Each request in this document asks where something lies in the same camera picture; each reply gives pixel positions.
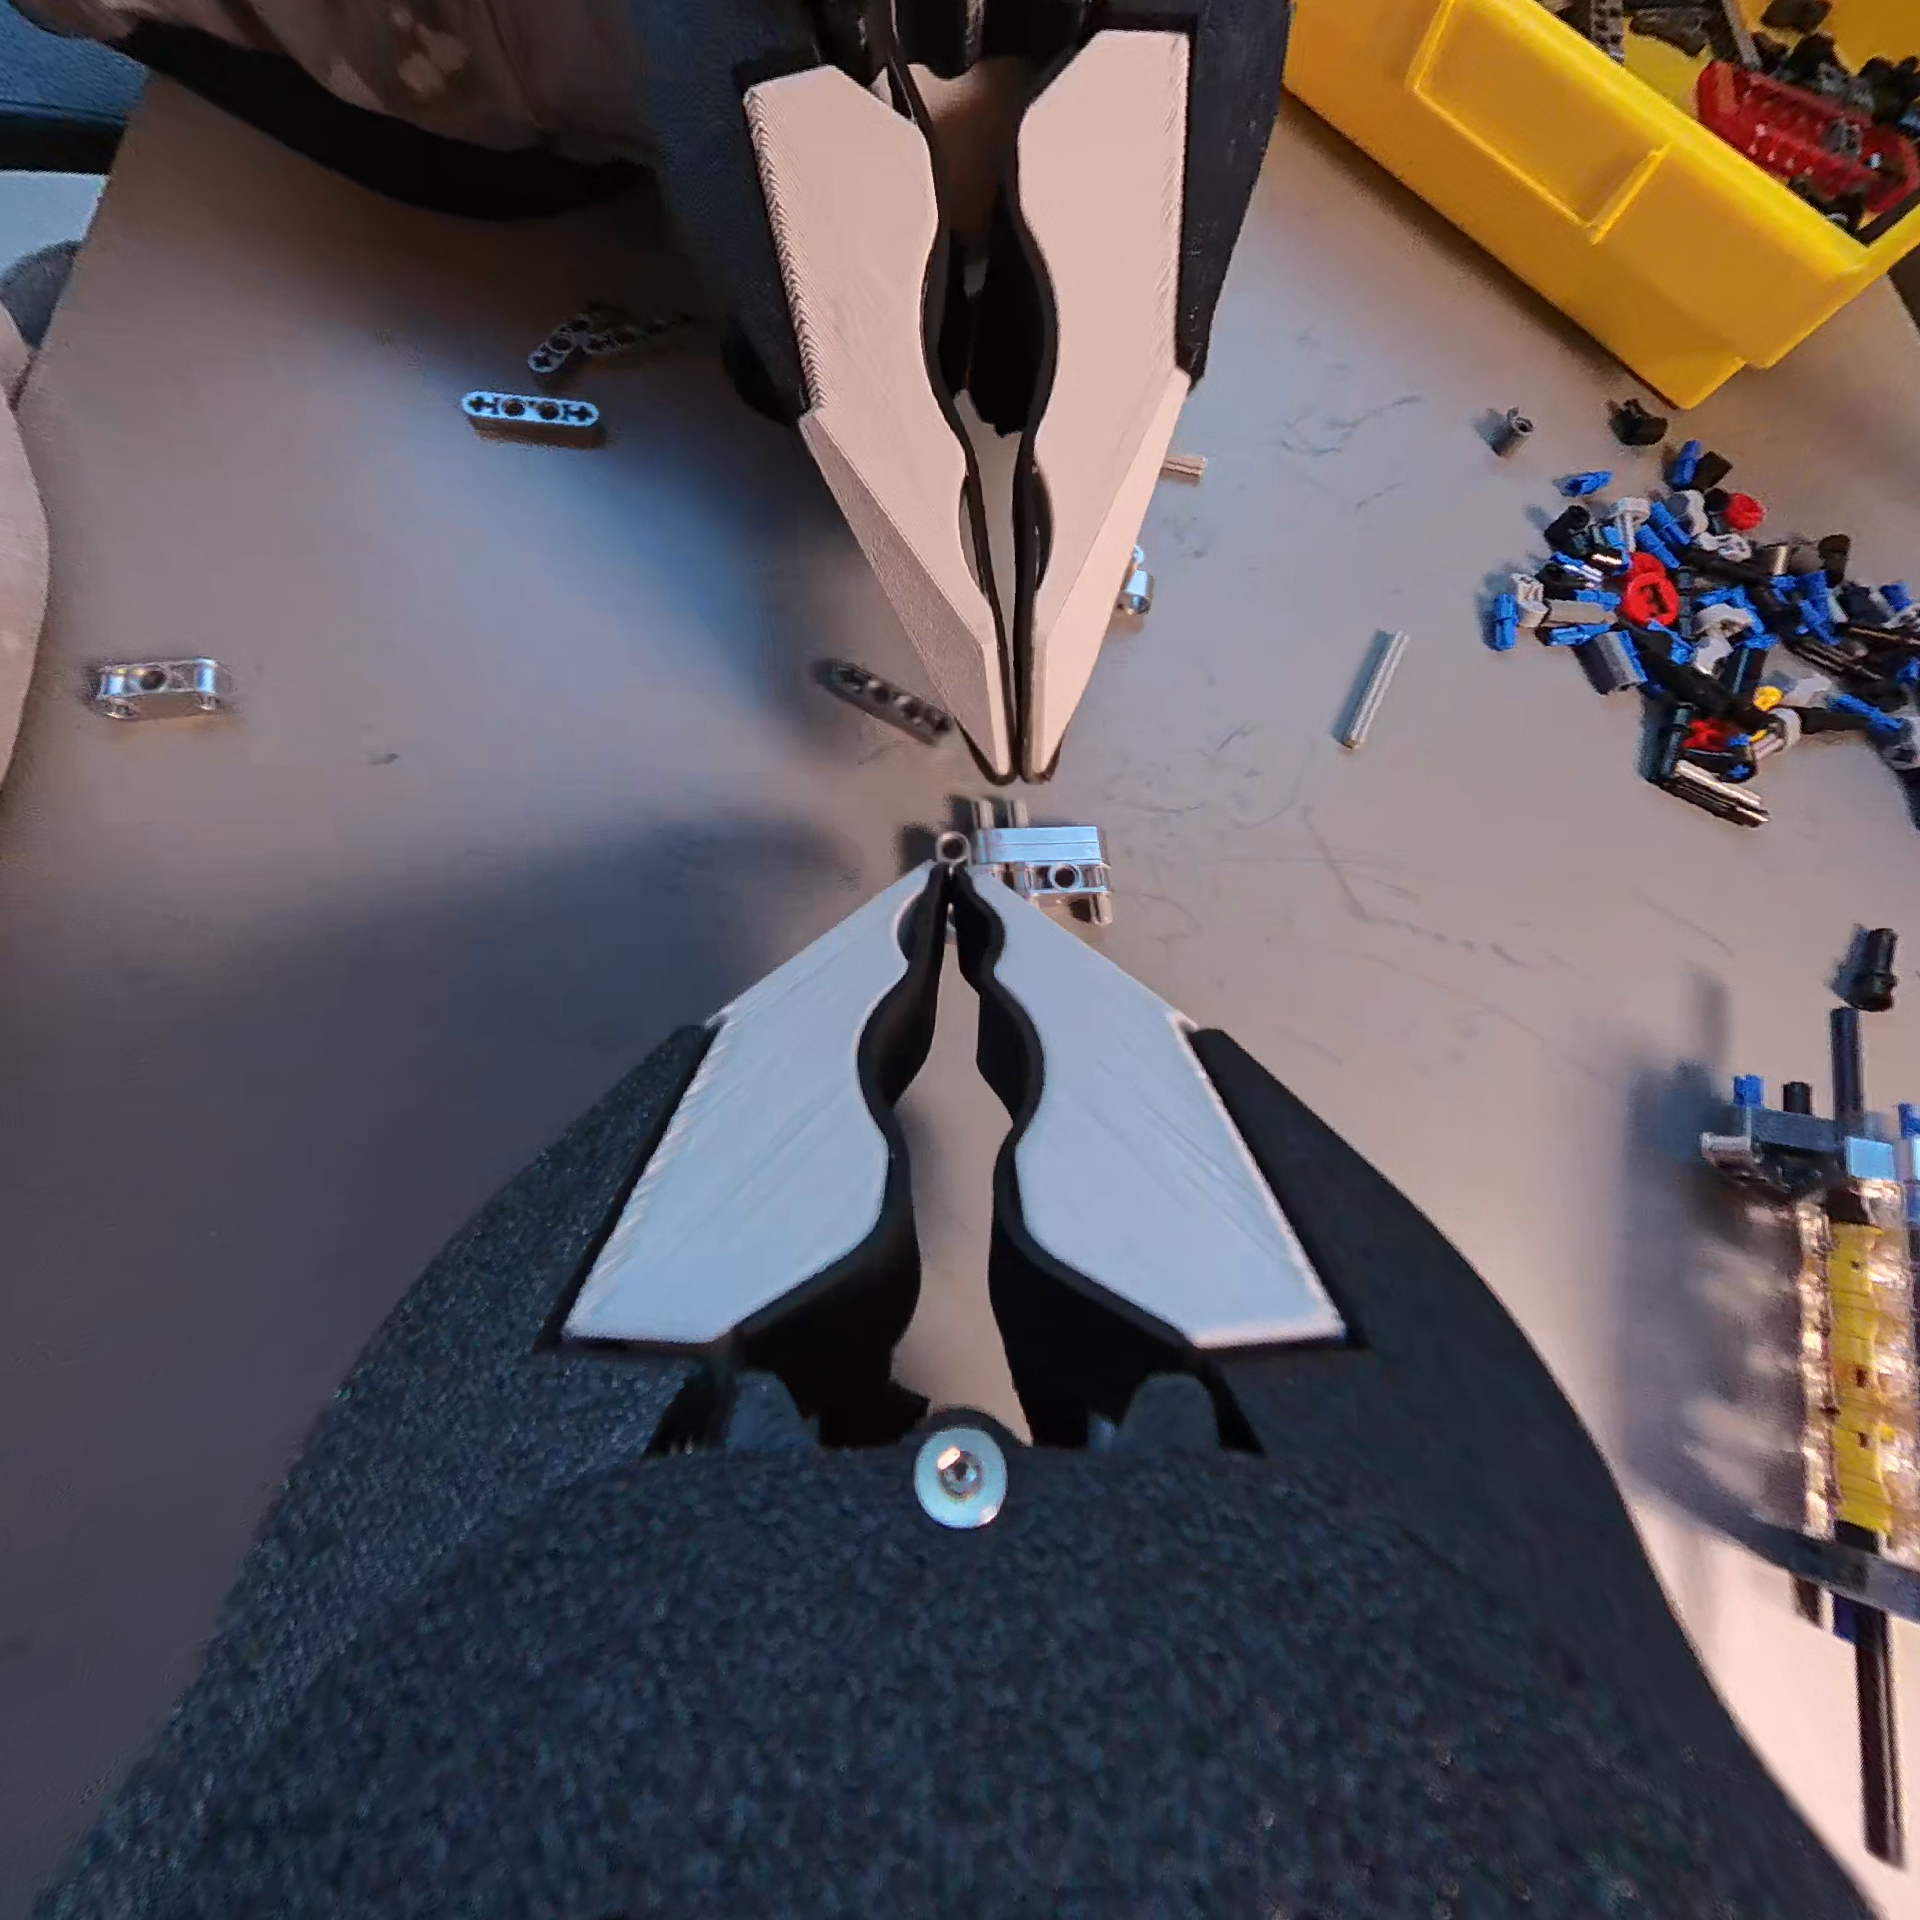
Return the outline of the small yellow parts bin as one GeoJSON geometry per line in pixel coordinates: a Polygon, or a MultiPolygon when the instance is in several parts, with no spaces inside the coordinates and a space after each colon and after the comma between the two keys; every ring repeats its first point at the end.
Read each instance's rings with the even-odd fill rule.
{"type": "Polygon", "coordinates": [[[1683,408],[1916,254],[1916,188],[1850,236],[1697,117],[1698,71],[1522,3],[1308,3],[1288,51],[1306,108],[1683,408]]]}

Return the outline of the person's left forearm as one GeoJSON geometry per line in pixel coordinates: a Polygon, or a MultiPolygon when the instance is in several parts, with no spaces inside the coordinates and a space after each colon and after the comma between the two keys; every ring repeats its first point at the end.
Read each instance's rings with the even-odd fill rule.
{"type": "Polygon", "coordinates": [[[642,159],[641,36],[599,3],[25,3],[259,128],[345,112],[488,152],[642,159]]]}

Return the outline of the heap of black red parts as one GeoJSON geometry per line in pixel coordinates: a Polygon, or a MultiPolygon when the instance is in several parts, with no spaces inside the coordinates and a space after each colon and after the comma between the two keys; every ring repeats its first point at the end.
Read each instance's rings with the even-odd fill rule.
{"type": "Polygon", "coordinates": [[[1916,3],[1545,3],[1767,176],[1864,220],[1916,192],[1916,3]]]}

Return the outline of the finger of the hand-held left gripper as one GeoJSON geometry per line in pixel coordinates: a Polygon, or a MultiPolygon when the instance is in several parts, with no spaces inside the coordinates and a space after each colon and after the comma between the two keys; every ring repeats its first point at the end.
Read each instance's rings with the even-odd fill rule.
{"type": "Polygon", "coordinates": [[[1034,439],[1049,552],[1032,620],[1032,778],[1114,621],[1191,378],[1177,358],[1188,39],[1096,34],[1026,108],[1017,205],[1053,312],[1034,439]]]}
{"type": "Polygon", "coordinates": [[[761,80],[744,112],[801,350],[801,435],[938,701],[1009,779],[1015,696],[976,575],[979,486],[928,370],[945,242],[928,135],[845,74],[761,80]]]}

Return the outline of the thin grey axle rod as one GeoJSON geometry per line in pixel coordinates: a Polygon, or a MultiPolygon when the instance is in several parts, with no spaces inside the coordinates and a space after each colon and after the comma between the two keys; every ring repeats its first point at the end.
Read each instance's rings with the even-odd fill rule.
{"type": "Polygon", "coordinates": [[[1335,742],[1344,752],[1359,752],[1376,724],[1376,716],[1405,655],[1411,635],[1405,631],[1378,631],[1360,662],[1338,724],[1335,742]]]}

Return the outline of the long grey holed beam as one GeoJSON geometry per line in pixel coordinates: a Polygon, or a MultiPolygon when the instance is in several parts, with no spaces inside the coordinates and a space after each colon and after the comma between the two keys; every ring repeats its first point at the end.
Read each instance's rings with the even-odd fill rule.
{"type": "Polygon", "coordinates": [[[568,395],[469,391],[463,414],[473,432],[495,442],[594,447],[605,439],[599,406],[568,395]]]}

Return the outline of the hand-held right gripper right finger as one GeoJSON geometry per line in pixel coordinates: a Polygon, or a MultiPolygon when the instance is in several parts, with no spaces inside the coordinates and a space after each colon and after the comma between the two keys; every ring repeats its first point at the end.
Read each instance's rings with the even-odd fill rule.
{"type": "Polygon", "coordinates": [[[976,1067],[1010,1130],[989,1299],[1015,1375],[1205,1371],[1348,1326],[1177,1007],[986,869],[953,875],[976,1067]]]}

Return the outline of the grey desk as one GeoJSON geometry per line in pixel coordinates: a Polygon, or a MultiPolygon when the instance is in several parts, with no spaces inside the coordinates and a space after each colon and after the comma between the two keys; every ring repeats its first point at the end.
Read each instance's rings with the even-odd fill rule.
{"type": "MultiPolygon", "coordinates": [[[[397,1295],[661,1037],[976,789],[812,679],[922,682],[802,446],[704,343],[594,379],[597,451],[473,435],[587,299],[664,296],[653,205],[469,224],[153,83],[18,420],[52,536],[5,786],[5,1915],[201,1660],[288,1455],[397,1295]],[[103,662],[232,710],[117,723],[103,662]]],[[[1697,1100],[1818,1077],[1828,975],[1916,827],[1853,740],[1745,832],[1477,598],[1640,382],[1288,109],[1210,370],[1037,819],[1105,829],[1115,962],[1234,1034],[1477,1261],[1608,1446],[1746,1733],[1889,1915],[1853,1688],[1698,1478],[1760,1382],[1691,1204],[1697,1100]],[[1521,406],[1532,439],[1485,439],[1521,406]],[[1411,635],[1359,752],[1338,718],[1411,635]]]]}

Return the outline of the grey brick beam assembly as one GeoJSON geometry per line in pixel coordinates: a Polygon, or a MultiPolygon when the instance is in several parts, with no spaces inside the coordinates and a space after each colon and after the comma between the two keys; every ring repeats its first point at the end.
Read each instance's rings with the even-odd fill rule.
{"type": "Polygon", "coordinates": [[[968,799],[936,852],[1049,912],[1098,927],[1115,919],[1114,871],[1096,824],[1036,823],[1024,799],[968,799]]]}

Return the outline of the pile of blue brick pieces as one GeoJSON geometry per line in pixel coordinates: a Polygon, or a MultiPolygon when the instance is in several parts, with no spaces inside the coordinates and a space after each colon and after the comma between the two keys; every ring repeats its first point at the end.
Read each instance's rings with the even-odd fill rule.
{"type": "Polygon", "coordinates": [[[1866,746],[1917,797],[1917,602],[1857,572],[1853,540],[1777,534],[1700,442],[1647,491],[1609,471],[1556,483],[1537,555],[1480,598],[1484,644],[1568,655],[1641,706],[1640,775],[1727,824],[1769,823],[1762,775],[1815,738],[1866,746]]]}

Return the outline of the small silver brick connector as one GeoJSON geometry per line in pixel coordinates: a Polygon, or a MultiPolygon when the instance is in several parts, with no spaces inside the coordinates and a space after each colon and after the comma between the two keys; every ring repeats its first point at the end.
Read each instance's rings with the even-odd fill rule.
{"type": "Polygon", "coordinates": [[[88,683],[88,706],[117,723],[157,723],[228,714],[233,688],[211,655],[101,662],[88,683]]]}

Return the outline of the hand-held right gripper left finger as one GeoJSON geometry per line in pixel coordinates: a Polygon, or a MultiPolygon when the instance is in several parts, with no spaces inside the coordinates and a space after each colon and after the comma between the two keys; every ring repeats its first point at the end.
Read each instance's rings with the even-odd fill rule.
{"type": "Polygon", "coordinates": [[[889,1375],[922,1294],[896,1106],[938,1024],[948,871],[917,866],[723,1007],[564,1342],[889,1375]]]}

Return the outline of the yellow and clear brick model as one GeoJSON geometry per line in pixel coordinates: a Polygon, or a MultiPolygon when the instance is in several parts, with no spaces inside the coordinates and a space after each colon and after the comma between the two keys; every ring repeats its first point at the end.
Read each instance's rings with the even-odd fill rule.
{"type": "Polygon", "coordinates": [[[1801,1518],[1769,1532],[1767,1554],[1799,1612],[1853,1652],[1864,1846],[1903,1868],[1893,1624],[1916,1620],[1916,1106],[1891,1133],[1869,1114],[1866,1007],[1832,1011],[1826,1111],[1807,1084],[1771,1098],[1739,1075],[1698,1156],[1792,1231],[1801,1518]]]}

